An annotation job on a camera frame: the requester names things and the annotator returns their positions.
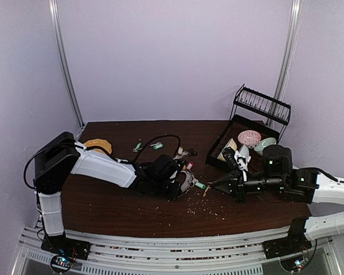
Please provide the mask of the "key with yellow tag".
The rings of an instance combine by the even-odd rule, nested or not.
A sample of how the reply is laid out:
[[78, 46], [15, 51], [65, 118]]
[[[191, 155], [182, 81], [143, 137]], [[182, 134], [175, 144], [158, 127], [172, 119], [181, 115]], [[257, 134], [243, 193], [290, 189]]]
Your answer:
[[209, 190], [210, 190], [211, 188], [212, 188], [212, 184], [209, 183], [209, 184], [207, 185], [207, 187], [206, 187], [204, 193], [203, 193], [203, 197], [206, 197], [206, 196], [207, 196], [207, 194], [208, 194], [208, 192], [209, 192]]

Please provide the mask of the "metal keyring with red handle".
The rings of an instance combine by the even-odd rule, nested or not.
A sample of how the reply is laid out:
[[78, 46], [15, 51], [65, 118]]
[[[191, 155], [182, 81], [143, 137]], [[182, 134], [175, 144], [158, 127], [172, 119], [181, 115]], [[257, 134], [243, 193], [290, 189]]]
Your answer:
[[182, 168], [182, 170], [180, 171], [178, 175], [178, 176], [181, 176], [181, 175], [184, 176], [184, 180], [180, 185], [180, 191], [178, 193], [179, 196], [186, 194], [191, 188], [195, 187], [194, 185], [195, 182], [200, 182], [198, 179], [195, 178], [194, 173], [191, 170], [187, 170], [186, 167], [187, 165], [184, 165], [184, 167]]

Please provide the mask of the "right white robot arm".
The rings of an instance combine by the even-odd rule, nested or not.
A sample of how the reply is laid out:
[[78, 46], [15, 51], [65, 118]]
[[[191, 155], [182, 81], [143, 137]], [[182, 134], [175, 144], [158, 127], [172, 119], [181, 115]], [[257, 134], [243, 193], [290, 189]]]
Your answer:
[[[344, 205], [344, 178], [334, 177], [317, 167], [294, 168], [287, 147], [270, 145], [263, 149], [263, 171], [249, 174], [248, 157], [230, 147], [223, 157], [231, 171], [208, 187], [244, 203], [247, 194], [277, 192], [292, 202]], [[283, 238], [263, 242], [267, 259], [287, 256], [311, 248], [319, 238], [344, 234], [344, 211], [320, 217], [295, 218]]]

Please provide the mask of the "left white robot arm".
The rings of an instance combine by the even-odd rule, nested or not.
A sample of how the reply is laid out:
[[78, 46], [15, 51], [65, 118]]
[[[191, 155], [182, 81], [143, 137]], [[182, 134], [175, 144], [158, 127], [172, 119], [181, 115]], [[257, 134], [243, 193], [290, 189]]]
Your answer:
[[59, 134], [34, 153], [23, 170], [24, 184], [34, 191], [41, 217], [41, 249], [66, 262], [88, 257], [90, 243], [67, 237], [64, 229], [61, 196], [70, 178], [175, 200], [182, 192], [177, 181], [182, 168], [180, 160], [167, 154], [140, 163], [138, 158], [117, 158], [105, 146], [81, 143], [70, 132]]

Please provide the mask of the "keys with yellow tag cluster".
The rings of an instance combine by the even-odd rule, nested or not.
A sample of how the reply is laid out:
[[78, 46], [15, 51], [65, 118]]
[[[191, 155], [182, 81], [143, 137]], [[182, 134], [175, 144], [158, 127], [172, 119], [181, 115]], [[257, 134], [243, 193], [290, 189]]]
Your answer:
[[183, 149], [183, 147], [179, 147], [179, 149], [177, 150], [177, 154], [173, 157], [173, 159], [179, 160], [188, 156], [197, 156], [197, 151], [192, 148], [186, 151]]

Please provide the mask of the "light blue ribbed bowl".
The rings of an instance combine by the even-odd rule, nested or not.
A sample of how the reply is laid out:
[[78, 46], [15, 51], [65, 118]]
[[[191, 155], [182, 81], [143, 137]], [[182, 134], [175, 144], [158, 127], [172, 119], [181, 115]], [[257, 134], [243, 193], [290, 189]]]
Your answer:
[[249, 148], [243, 144], [240, 149], [239, 149], [239, 154], [241, 157], [245, 158], [245, 159], [250, 159], [250, 153], [249, 153]]

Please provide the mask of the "yellow checked bowl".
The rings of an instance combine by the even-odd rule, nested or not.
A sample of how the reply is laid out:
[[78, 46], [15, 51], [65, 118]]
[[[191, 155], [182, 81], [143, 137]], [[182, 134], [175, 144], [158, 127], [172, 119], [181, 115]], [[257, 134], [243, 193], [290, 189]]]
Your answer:
[[217, 157], [218, 160], [221, 160], [221, 161], [225, 162], [225, 158], [223, 157], [223, 150], [226, 149], [226, 148], [231, 148], [233, 151], [237, 150], [237, 144], [233, 140], [233, 138], [230, 138], [227, 141], [226, 145], [223, 147], [223, 149], [221, 150], [221, 152], [219, 153], [219, 155]]

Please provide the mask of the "key with light green tag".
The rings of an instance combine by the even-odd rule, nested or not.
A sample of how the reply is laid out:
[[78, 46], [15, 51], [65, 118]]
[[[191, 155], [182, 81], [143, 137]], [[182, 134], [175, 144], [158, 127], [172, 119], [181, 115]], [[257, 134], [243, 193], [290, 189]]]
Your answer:
[[159, 150], [159, 149], [163, 148], [163, 143], [157, 142], [157, 143], [151, 144], [150, 146], [153, 148], [153, 150]]

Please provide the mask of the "pale green bowl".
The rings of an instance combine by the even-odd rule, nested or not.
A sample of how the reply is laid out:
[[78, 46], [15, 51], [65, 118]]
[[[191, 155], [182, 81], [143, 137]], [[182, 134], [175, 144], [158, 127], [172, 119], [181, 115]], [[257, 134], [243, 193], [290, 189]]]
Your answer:
[[271, 145], [276, 145], [277, 140], [274, 137], [268, 137], [263, 140], [261, 140], [255, 147], [254, 147], [254, 152], [256, 152], [259, 155], [263, 154], [263, 150]]

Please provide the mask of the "key with dark green tag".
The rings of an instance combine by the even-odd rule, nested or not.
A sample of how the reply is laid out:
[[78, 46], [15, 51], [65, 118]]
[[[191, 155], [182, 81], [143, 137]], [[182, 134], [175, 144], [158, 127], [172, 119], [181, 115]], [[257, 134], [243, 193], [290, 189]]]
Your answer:
[[139, 142], [132, 150], [133, 152], [139, 152], [143, 149], [143, 144], [142, 142]]

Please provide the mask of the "pink patterned bowl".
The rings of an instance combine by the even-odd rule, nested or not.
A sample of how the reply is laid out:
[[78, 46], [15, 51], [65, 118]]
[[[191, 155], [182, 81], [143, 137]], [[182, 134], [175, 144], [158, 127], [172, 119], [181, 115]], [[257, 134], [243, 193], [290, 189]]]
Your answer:
[[254, 130], [246, 130], [240, 132], [237, 138], [239, 143], [252, 149], [255, 148], [261, 141], [261, 134]]

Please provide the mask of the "yellow dotted plate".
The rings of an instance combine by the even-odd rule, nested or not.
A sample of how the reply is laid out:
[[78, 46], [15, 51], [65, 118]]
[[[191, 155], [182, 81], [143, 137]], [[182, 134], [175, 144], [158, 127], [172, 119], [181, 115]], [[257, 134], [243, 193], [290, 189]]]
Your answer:
[[97, 152], [101, 152], [102, 154], [112, 154], [112, 145], [111, 143], [109, 143], [107, 140], [104, 140], [104, 139], [91, 139], [91, 140], [87, 140], [84, 145], [86, 147], [94, 147], [94, 146], [98, 146], [98, 147], [101, 147], [103, 148], [102, 149], [99, 149], [99, 148], [96, 148], [95, 150]]

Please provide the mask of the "black dish rack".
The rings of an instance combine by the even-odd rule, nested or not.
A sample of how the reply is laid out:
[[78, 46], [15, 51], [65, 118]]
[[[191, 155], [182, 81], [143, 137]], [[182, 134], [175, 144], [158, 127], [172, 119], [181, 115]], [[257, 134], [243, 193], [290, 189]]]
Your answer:
[[246, 130], [257, 131], [262, 139], [280, 141], [291, 118], [291, 105], [242, 85], [236, 92], [229, 120], [223, 132], [206, 155], [205, 163], [224, 172], [229, 166], [218, 156], [230, 140], [238, 147], [238, 135]]

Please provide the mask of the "right aluminium frame post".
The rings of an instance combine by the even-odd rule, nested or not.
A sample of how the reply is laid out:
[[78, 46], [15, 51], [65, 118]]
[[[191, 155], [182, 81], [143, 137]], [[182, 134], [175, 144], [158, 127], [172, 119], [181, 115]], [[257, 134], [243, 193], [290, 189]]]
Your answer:
[[296, 44], [298, 40], [300, 15], [302, 11], [303, 1], [293, 0], [290, 12], [290, 19], [287, 30], [286, 44], [284, 47], [284, 54], [282, 64], [280, 67], [279, 77], [277, 80], [275, 93], [273, 98], [277, 101], [282, 101], [287, 89], [289, 81], [290, 65], [295, 55]]

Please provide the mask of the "aluminium frame post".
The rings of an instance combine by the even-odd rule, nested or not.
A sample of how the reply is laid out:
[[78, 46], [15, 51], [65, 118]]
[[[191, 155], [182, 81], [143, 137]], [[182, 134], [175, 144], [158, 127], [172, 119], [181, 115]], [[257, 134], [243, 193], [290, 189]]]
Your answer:
[[55, 35], [56, 43], [57, 43], [58, 55], [60, 58], [61, 70], [62, 70], [62, 74], [65, 81], [65, 87], [67, 89], [67, 94], [69, 96], [71, 106], [76, 117], [76, 121], [79, 127], [83, 128], [85, 126], [85, 122], [83, 120], [79, 103], [76, 98], [76, 94], [75, 94], [75, 90], [74, 90], [74, 86], [73, 86], [73, 82], [71, 78], [71, 73], [69, 70], [68, 60], [66, 57], [64, 40], [62, 37], [62, 31], [61, 31], [60, 16], [58, 13], [58, 3], [56, 0], [49, 0], [48, 3], [49, 3], [49, 12], [50, 12], [51, 20], [52, 20], [54, 35]]
[[287, 89], [289, 81], [290, 65], [295, 55], [296, 44], [298, 40], [300, 15], [302, 11], [303, 1], [293, 0], [290, 12], [290, 19], [287, 30], [286, 44], [284, 47], [284, 54], [282, 64], [280, 67], [279, 77], [277, 80], [275, 93], [273, 98], [277, 101], [282, 101]]

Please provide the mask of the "left aluminium frame post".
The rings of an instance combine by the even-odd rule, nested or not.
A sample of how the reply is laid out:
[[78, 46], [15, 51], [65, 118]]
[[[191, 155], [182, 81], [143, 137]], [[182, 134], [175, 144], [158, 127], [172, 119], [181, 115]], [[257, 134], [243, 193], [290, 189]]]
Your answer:
[[64, 40], [62, 37], [62, 31], [61, 31], [60, 16], [58, 13], [58, 3], [56, 0], [49, 0], [48, 3], [49, 3], [49, 12], [50, 12], [51, 20], [52, 20], [54, 35], [55, 35], [56, 43], [57, 43], [58, 55], [60, 58], [61, 70], [62, 70], [62, 74], [65, 81], [65, 87], [67, 89], [67, 94], [69, 96], [71, 106], [76, 117], [76, 121], [79, 127], [83, 128], [85, 126], [85, 122], [83, 120], [79, 103], [76, 98], [76, 94], [75, 94], [75, 90], [74, 90], [74, 86], [73, 86], [73, 82], [71, 78], [71, 73], [69, 70], [68, 60], [66, 57]]

